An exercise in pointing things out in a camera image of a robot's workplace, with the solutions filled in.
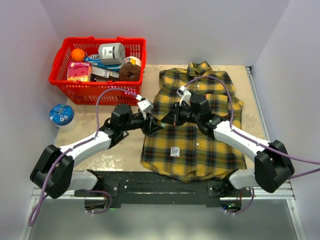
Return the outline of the yellow plaid shirt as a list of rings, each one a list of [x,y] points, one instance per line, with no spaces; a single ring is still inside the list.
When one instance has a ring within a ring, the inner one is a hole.
[[[154,97],[151,114],[161,120],[180,100],[177,90],[187,86],[192,94],[206,97],[214,114],[230,118],[242,127],[244,102],[235,96],[235,86],[226,71],[214,71],[206,62],[190,63],[186,69],[171,68],[159,72],[159,91]],[[213,140],[200,132],[195,124],[166,125],[164,129],[144,138],[141,164],[154,172],[183,182],[222,179],[235,169],[246,169],[245,156],[224,142]]]

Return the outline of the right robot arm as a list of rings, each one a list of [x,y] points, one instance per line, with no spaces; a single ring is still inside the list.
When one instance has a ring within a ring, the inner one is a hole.
[[[212,113],[204,95],[192,95],[189,103],[175,103],[161,121],[176,127],[196,124],[202,134],[233,147],[253,161],[253,168],[236,169],[224,177],[222,189],[227,196],[233,197],[245,187],[260,187],[274,193],[295,173],[282,142],[268,142],[233,126],[226,118]]]

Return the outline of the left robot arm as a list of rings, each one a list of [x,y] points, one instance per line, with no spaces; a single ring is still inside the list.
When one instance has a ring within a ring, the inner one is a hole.
[[[74,167],[89,157],[108,150],[122,141],[128,131],[141,129],[150,136],[164,128],[164,124],[147,111],[133,113],[127,104],[117,105],[98,131],[75,143],[56,147],[47,146],[34,169],[30,180],[41,188],[42,193],[53,199],[66,191],[86,190],[92,196],[99,196],[104,184],[98,176],[86,171],[75,171]]]

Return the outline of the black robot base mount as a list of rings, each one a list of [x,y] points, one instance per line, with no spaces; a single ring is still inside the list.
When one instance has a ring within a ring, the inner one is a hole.
[[[122,205],[204,205],[219,208],[221,200],[236,202],[234,209],[242,207],[241,200],[251,197],[248,188],[228,190],[222,180],[184,183],[177,179],[148,171],[94,171],[98,177],[94,192],[76,190],[74,195],[85,198],[86,209],[101,209],[103,204],[112,208]]]

